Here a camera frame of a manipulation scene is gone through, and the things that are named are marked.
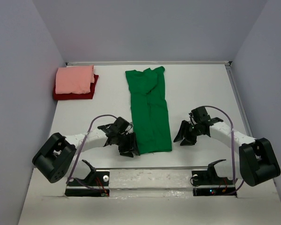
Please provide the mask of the green t-shirt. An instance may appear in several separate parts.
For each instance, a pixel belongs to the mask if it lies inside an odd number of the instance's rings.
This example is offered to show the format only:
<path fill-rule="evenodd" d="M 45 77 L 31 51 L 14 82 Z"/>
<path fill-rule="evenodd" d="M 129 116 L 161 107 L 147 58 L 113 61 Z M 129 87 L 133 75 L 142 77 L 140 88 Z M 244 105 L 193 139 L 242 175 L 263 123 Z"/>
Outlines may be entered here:
<path fill-rule="evenodd" d="M 172 151 L 164 72 L 163 66 L 125 72 L 140 154 Z"/>

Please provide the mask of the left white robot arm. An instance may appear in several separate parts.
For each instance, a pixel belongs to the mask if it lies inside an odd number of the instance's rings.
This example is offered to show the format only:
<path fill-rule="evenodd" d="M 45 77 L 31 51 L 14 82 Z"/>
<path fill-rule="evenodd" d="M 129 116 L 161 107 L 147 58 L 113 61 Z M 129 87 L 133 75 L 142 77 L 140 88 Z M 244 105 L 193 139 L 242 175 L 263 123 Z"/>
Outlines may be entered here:
<path fill-rule="evenodd" d="M 75 180 L 90 187 L 97 177 L 96 169 L 87 160 L 79 159 L 81 153 L 116 145 L 121 156 L 139 156 L 136 133 L 132 128 L 132 123 L 117 117 L 113 123 L 89 128 L 86 133 L 68 136 L 54 133 L 33 157 L 32 163 L 50 183 L 66 177 L 67 182 Z"/>

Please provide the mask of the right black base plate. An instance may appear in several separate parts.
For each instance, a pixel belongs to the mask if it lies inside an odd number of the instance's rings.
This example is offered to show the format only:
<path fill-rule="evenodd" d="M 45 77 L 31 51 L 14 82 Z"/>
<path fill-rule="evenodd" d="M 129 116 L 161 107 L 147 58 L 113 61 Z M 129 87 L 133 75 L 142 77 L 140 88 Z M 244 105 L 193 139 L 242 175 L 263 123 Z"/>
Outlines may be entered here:
<path fill-rule="evenodd" d="M 194 170 L 190 178 L 190 184 L 193 186 L 193 196 L 222 196 L 234 195 L 236 186 L 228 178 L 212 177 L 207 170 Z"/>

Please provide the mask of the pink folded t-shirt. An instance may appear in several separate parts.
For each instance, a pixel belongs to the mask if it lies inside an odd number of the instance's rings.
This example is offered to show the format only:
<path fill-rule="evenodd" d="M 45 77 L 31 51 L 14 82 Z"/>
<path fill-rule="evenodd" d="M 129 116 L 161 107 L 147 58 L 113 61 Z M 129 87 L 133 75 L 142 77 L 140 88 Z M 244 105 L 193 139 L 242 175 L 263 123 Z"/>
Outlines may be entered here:
<path fill-rule="evenodd" d="M 93 65 L 60 67 L 55 78 L 55 93 L 88 94 L 94 81 Z"/>

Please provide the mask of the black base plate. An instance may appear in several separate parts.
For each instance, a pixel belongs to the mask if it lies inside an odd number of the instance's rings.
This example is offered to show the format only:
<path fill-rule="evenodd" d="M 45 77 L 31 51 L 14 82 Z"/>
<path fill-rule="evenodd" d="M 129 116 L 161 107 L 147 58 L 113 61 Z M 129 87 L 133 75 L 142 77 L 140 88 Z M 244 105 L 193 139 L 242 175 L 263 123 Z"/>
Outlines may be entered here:
<path fill-rule="evenodd" d="M 194 170 L 190 178 L 190 184 L 193 186 L 193 196 L 222 196 L 234 195 L 236 186 L 228 178 L 212 177 L 207 170 Z"/>
<path fill-rule="evenodd" d="M 97 170 L 89 180 L 73 179 L 66 185 L 67 197 L 109 197 L 110 171 Z"/>

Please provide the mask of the dark red folded t-shirt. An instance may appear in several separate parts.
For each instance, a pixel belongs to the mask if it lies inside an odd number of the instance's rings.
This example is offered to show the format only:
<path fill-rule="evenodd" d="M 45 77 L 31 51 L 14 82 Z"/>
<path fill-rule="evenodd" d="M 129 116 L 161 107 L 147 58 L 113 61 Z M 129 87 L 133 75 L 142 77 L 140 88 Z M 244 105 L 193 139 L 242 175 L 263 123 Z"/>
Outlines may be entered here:
<path fill-rule="evenodd" d="M 95 88 L 97 81 L 99 79 L 99 75 L 94 75 L 94 83 L 90 84 L 90 93 L 86 94 L 57 94 L 55 91 L 55 86 L 52 91 L 52 97 L 54 100 L 60 101 L 60 100 L 84 100 L 84 99 L 93 99 L 94 93 L 95 93 Z"/>

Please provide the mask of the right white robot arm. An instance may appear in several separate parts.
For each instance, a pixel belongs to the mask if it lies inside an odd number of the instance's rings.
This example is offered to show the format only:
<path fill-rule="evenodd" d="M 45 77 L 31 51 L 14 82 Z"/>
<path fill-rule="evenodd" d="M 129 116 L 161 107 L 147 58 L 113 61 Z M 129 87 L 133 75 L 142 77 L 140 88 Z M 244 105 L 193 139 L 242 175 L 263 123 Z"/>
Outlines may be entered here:
<path fill-rule="evenodd" d="M 231 160 L 209 163 L 201 175 L 192 176 L 194 186 L 200 186 L 204 181 L 216 184 L 222 179 L 230 179 L 233 183 L 241 180 L 254 187 L 280 176 L 281 168 L 268 139 L 256 139 L 236 131 L 231 119 L 225 123 L 218 117 L 211 118 L 207 108 L 207 105 L 200 106 L 190 112 L 189 121 L 181 122 L 174 142 L 194 146 L 198 136 L 206 135 L 230 148 Z"/>

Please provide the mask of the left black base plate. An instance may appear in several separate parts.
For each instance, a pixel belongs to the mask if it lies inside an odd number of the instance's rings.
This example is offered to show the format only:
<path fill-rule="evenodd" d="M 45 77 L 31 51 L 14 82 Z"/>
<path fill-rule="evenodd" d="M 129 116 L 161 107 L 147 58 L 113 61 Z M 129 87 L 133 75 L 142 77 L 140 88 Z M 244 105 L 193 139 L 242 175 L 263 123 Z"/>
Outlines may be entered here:
<path fill-rule="evenodd" d="M 67 197 L 109 197 L 110 171 L 97 170 L 89 180 L 73 179 L 66 185 Z"/>

